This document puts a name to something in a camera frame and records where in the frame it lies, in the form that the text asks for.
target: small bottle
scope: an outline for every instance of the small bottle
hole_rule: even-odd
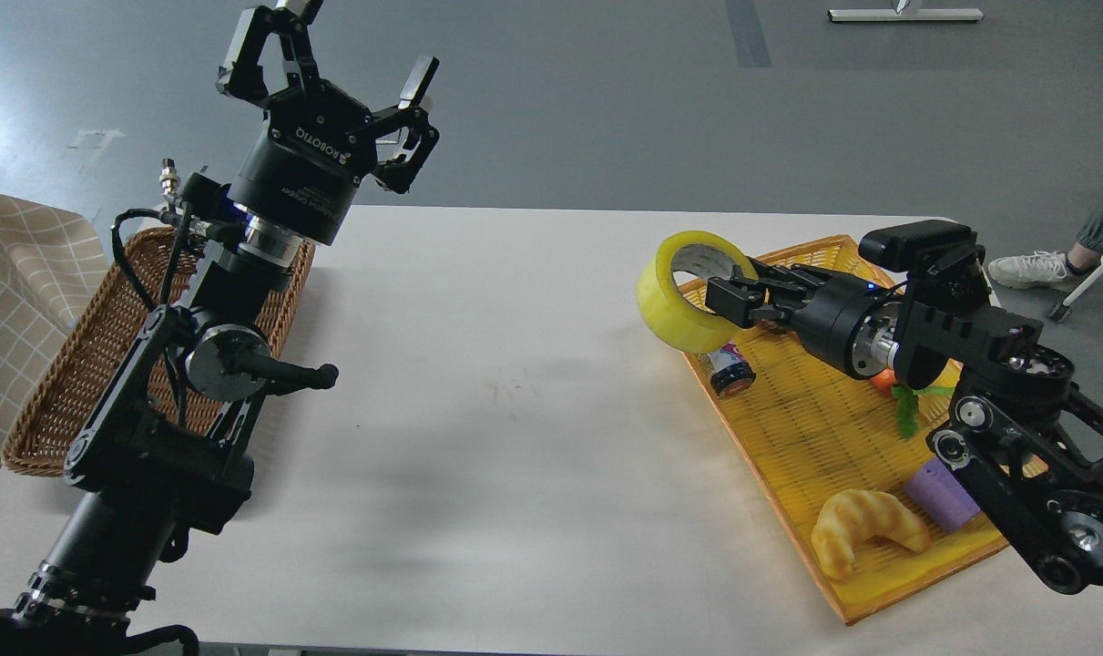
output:
[[[702,354],[700,361],[708,370],[708,384],[717,398],[730,398],[750,389],[758,374],[750,362],[738,349],[738,344],[729,342],[713,353]]]

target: croissant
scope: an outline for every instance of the croissant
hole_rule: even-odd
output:
[[[823,572],[845,579],[855,569],[855,546],[882,536],[919,553],[931,547],[922,519],[900,499],[880,491],[840,491],[826,499],[810,544]]]

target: white sneaker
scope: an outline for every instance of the white sneaker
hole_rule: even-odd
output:
[[[1031,256],[1013,256],[994,259],[986,267],[988,276],[1002,286],[1014,290],[1029,290],[1031,287],[1051,287],[1054,290],[1072,291],[1084,276],[1073,276],[1064,266],[1064,252],[1035,250]]]

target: yellow tape roll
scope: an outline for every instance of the yellow tape roll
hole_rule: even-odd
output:
[[[746,277],[758,278],[750,259],[717,235],[688,229],[668,237],[635,282],[635,304],[640,307],[644,323],[664,344],[675,349],[708,353],[724,347],[740,329],[729,320],[694,307],[677,290],[672,275],[684,270],[703,280],[729,278],[733,265],[741,267]]]

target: purple cylinder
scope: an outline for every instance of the purple cylinder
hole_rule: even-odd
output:
[[[939,458],[924,462],[903,491],[945,533],[954,533],[981,512]]]

